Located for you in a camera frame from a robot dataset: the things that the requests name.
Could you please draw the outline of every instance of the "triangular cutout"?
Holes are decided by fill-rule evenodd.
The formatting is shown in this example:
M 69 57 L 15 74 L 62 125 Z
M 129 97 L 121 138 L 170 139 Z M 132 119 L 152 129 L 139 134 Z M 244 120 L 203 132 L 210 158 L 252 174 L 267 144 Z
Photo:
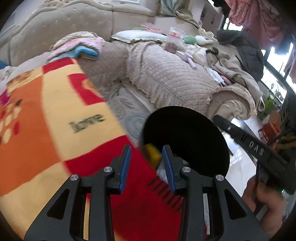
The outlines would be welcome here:
M 225 190 L 224 194 L 227 202 L 229 217 L 232 220 L 246 217 L 247 214 L 245 213 L 241 205 L 235 200 L 231 192 L 228 190 Z
M 63 219 L 69 193 L 69 189 L 65 189 L 63 191 L 63 193 L 59 196 L 59 198 L 55 201 L 55 203 L 47 212 L 47 216 L 60 220 Z

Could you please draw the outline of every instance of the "human hand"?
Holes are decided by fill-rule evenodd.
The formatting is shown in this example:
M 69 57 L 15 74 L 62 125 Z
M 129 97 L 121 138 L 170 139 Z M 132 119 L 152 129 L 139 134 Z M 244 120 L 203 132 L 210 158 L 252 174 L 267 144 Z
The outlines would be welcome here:
M 264 183 L 259 183 L 256 187 L 255 176 L 249 179 L 242 196 L 242 199 L 252 212 L 254 212 L 256 208 L 254 197 L 256 197 L 258 201 L 266 204 L 269 208 L 268 212 L 261 220 L 261 225 L 270 239 L 283 224 L 282 218 L 285 212 L 286 201 L 281 193 L 267 187 Z

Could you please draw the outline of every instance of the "blue object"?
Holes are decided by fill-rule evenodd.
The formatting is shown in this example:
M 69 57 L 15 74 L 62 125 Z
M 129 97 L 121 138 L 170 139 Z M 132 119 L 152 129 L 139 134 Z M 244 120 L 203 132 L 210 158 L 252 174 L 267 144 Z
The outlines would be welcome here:
M 87 56 L 89 58 L 93 58 L 93 59 L 96 59 L 100 56 L 99 53 L 97 51 L 95 51 L 94 49 L 91 49 L 91 48 L 83 46 L 83 45 L 79 45 L 75 49 L 73 49 L 67 53 L 63 53 L 55 58 L 52 58 L 50 60 L 50 62 L 53 62 L 53 61 L 56 61 L 58 59 L 65 58 L 65 57 L 79 58 L 80 55 L 85 55 L 85 56 Z
M 4 69 L 6 66 L 8 65 L 0 60 L 0 69 Z
M 126 152 L 126 156 L 124 157 L 122 169 L 120 172 L 120 185 L 119 185 L 119 192 L 122 194 L 126 187 L 126 180 L 128 178 L 128 170 L 131 163 L 131 146 L 128 146 L 128 150 Z
M 174 172 L 165 146 L 163 146 L 163 164 L 165 166 L 165 173 L 168 179 L 168 187 L 172 191 L 172 193 L 175 194 L 176 186 Z

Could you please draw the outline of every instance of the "dark gray jacket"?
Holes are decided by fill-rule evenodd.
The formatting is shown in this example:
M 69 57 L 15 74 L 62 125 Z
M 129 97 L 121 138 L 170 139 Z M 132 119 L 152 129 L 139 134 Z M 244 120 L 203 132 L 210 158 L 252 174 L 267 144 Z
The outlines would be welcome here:
M 221 45 L 232 44 L 237 48 L 245 68 L 242 69 L 256 82 L 260 81 L 263 77 L 264 58 L 258 43 L 244 31 L 220 30 L 216 35 Z

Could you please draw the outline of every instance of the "colorful patchwork blanket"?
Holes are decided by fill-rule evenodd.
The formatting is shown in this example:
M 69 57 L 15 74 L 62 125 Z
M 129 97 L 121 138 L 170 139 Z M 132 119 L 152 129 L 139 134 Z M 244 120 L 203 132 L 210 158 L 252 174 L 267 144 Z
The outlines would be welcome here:
M 21 238 L 72 174 L 88 176 L 132 146 L 76 60 L 63 58 L 9 83 L 0 108 L 0 211 Z M 126 189 L 111 196 L 116 240 L 177 240 L 182 198 L 132 147 Z M 88 239 L 86 204 L 84 238 Z

